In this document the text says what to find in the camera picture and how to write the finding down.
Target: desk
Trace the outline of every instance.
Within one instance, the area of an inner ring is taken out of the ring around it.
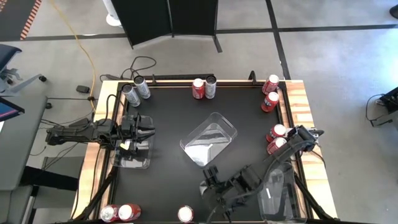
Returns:
[[[190,80],[173,80],[167,81],[162,80],[158,81],[158,83],[186,83],[191,82]],[[250,83],[250,80],[220,80],[218,83],[222,82],[247,82]],[[305,87],[303,81],[295,80],[295,81],[285,81],[284,85],[286,86],[287,98],[289,100],[289,107],[287,108],[285,102],[282,97],[282,92],[279,90],[280,98],[280,107],[282,112],[282,117],[284,120],[285,126],[288,126],[288,113],[287,110],[292,112],[292,118],[294,125],[304,125],[306,127],[313,127],[313,120],[310,111],[310,107],[307,100],[307,94],[305,92]],[[101,93],[99,95],[98,105],[95,114],[95,120],[101,119],[105,117],[106,112],[106,98],[109,94],[116,94],[118,89],[118,81],[104,81],[103,86],[101,88]],[[115,101],[113,98],[109,99],[109,108],[113,108]],[[119,106],[118,111],[109,111],[108,117],[112,117],[114,113],[117,113],[117,120],[120,120],[121,115],[123,113],[123,107]],[[319,148],[315,149],[316,152],[321,154]],[[98,162],[97,166],[95,166],[95,160],[97,153]],[[78,205],[76,208],[75,217],[78,216],[83,209],[88,205],[91,198],[91,186],[94,181],[94,189],[93,195],[97,191],[98,184],[101,178],[101,171],[104,165],[104,155],[105,150],[99,149],[99,145],[95,143],[91,143],[87,147],[85,161],[83,164],[83,169],[80,176],[80,184],[79,184],[79,199]],[[335,206],[333,203],[333,198],[331,196],[330,187],[328,183],[328,178],[326,175],[326,170],[323,166],[321,160],[313,154],[304,154],[302,156],[303,168],[306,177],[307,187],[312,195],[315,197],[317,202],[324,208],[324,210],[331,216],[336,217]],[[111,170],[111,164],[108,166],[107,172]],[[104,193],[100,207],[104,207],[108,202],[109,188]]]

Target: concrete floor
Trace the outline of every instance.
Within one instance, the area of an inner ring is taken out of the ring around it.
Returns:
[[[78,34],[122,33],[105,22],[99,0],[56,0]],[[272,0],[279,27],[363,26],[398,24],[388,10],[396,0]],[[219,29],[270,28],[264,0],[220,0]],[[28,36],[70,35],[48,1],[43,1]],[[395,223],[398,220],[398,132],[389,124],[372,128],[365,120],[371,95],[398,86],[398,29],[280,33],[292,79],[305,81],[320,139],[338,216],[342,220]],[[246,79],[251,70],[259,78],[275,73],[283,77],[272,33],[218,35],[223,53],[209,37],[161,37],[135,46],[127,39],[82,40],[99,74],[119,75],[138,55],[154,57],[157,65],[143,75],[214,73],[218,79]],[[20,47],[10,67],[22,77],[42,73],[49,81],[35,82],[24,95],[86,98],[77,85],[91,86],[89,61],[74,40],[23,41],[4,44]],[[137,68],[146,61],[137,64]],[[101,83],[96,77],[95,96]],[[73,120],[90,112],[87,101],[50,100],[45,119]],[[45,131],[37,134],[32,153],[40,152]],[[68,156],[84,156],[85,145]],[[44,156],[54,157],[66,146],[48,147],[28,165],[41,167]],[[34,223],[66,221],[65,208],[39,209]]]

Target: soda can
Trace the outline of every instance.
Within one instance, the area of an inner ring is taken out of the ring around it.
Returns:
[[[271,143],[267,146],[268,154],[272,155],[278,149],[280,149],[284,144],[286,144],[286,139],[284,138],[275,138]]]
[[[193,209],[188,205],[181,207],[178,210],[178,218],[182,223],[188,223],[193,219]]]
[[[205,95],[205,82],[197,78],[192,83],[192,95],[195,99],[202,99]]]
[[[150,91],[148,88],[147,82],[145,82],[145,78],[138,75],[134,78],[134,84],[136,84],[138,93],[141,95],[143,99],[148,99],[150,97]]]
[[[101,212],[99,213],[99,216],[104,222],[113,222],[119,220],[119,206],[117,205],[107,205],[103,209],[101,209]]]
[[[141,100],[139,99],[139,97],[138,97],[136,91],[134,90],[134,88],[132,87],[132,85],[125,84],[122,87],[122,93],[124,94],[124,96],[126,97],[128,102],[130,102],[131,106],[137,107],[141,104]]]
[[[213,99],[216,95],[216,84],[217,79],[214,75],[209,75],[206,77],[206,85],[205,85],[205,95],[208,99]]]
[[[267,95],[268,93],[276,90],[279,84],[279,77],[277,75],[270,75],[267,81],[262,86],[262,92]]]
[[[275,138],[283,137],[286,134],[286,128],[282,124],[277,124],[269,130],[266,136],[267,142],[272,142]]]
[[[270,92],[266,98],[264,99],[264,102],[261,104],[261,109],[264,112],[271,112],[276,104],[279,102],[279,95],[276,92]]]
[[[119,208],[119,218],[122,221],[136,220],[141,215],[141,207],[136,204],[125,204]]]

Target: black stand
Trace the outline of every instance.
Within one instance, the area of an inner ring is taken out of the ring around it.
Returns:
[[[392,8],[390,9],[390,14],[391,14],[394,18],[398,19],[398,5],[396,5],[396,6],[394,6],[394,7],[392,7]]]
[[[20,185],[39,185],[63,190],[77,190],[79,179],[25,166]]]

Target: red soda can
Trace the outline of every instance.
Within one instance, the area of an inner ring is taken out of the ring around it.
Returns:
[[[104,222],[113,222],[119,220],[119,208],[120,206],[117,205],[107,205],[101,209],[99,216]]]
[[[192,83],[192,95],[198,100],[205,95],[205,82],[200,78],[196,78]]]
[[[141,207],[136,204],[125,204],[119,208],[119,218],[122,221],[136,220],[141,215]]]
[[[275,138],[271,143],[267,146],[268,154],[272,155],[276,152],[279,148],[281,148],[284,144],[286,144],[286,139],[284,138]]]
[[[279,95],[276,92],[270,92],[266,98],[264,99],[264,102],[261,104],[261,109],[264,112],[271,112],[276,104],[279,102]]]
[[[267,81],[262,86],[262,92],[266,95],[278,87],[279,77],[277,75],[270,75]]]
[[[182,223],[188,223],[193,220],[193,209],[188,205],[181,207],[178,210],[178,218]]]
[[[272,142],[275,138],[283,137],[286,133],[286,128],[282,124],[277,124],[271,130],[266,136],[266,139],[268,142]]]

